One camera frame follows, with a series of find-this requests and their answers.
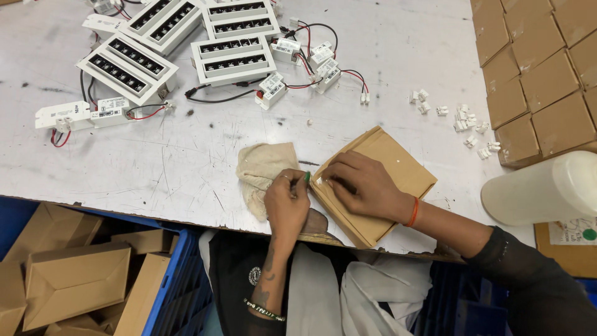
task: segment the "orange thread bracelet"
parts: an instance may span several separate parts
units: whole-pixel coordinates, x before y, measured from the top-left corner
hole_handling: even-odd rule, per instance
[[[408,221],[408,224],[405,225],[405,227],[409,228],[411,226],[413,226],[414,224],[414,220],[417,219],[417,212],[418,212],[418,198],[416,196],[414,197],[414,210],[413,210],[413,216],[411,217],[411,220]]]

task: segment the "beaded bracelet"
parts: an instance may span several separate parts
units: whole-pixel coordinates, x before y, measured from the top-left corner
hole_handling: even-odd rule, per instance
[[[286,321],[286,317],[282,317],[282,316],[276,315],[274,313],[270,313],[265,308],[252,303],[251,301],[247,300],[246,298],[243,300],[243,302],[245,302],[247,304],[247,306],[253,308],[254,310],[257,310],[260,314],[263,314],[267,317],[271,317],[272,319],[275,319],[276,321],[280,321],[280,322]]]

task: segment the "bangle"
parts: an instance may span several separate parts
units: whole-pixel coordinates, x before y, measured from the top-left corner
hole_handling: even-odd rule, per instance
[[[408,224],[405,225],[405,227],[410,228],[411,226],[413,226],[414,224],[414,220],[417,219],[417,212],[418,212],[418,198],[416,196],[414,197],[414,209],[413,209],[413,215],[411,217],[411,220],[408,221]]]
[[[276,321],[280,321],[280,322],[284,322],[286,321],[286,317],[282,317],[280,315],[276,315],[274,313],[270,313],[269,311],[267,311],[265,308],[258,306],[257,304],[252,303],[251,301],[247,300],[246,298],[243,300],[244,303],[247,304],[247,306],[253,308],[254,310],[257,310],[260,314],[263,314],[267,317],[271,317],[272,319],[275,319]]]

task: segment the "beige cloth rag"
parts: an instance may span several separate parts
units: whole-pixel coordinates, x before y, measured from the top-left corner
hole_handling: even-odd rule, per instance
[[[241,180],[242,198],[257,219],[265,221],[267,213],[263,197],[273,179],[284,169],[299,169],[292,142],[258,143],[238,153],[236,175]]]

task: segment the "stack of cardboard boxes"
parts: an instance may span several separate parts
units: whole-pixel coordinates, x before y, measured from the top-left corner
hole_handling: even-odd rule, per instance
[[[501,164],[597,152],[597,1],[471,5]]]

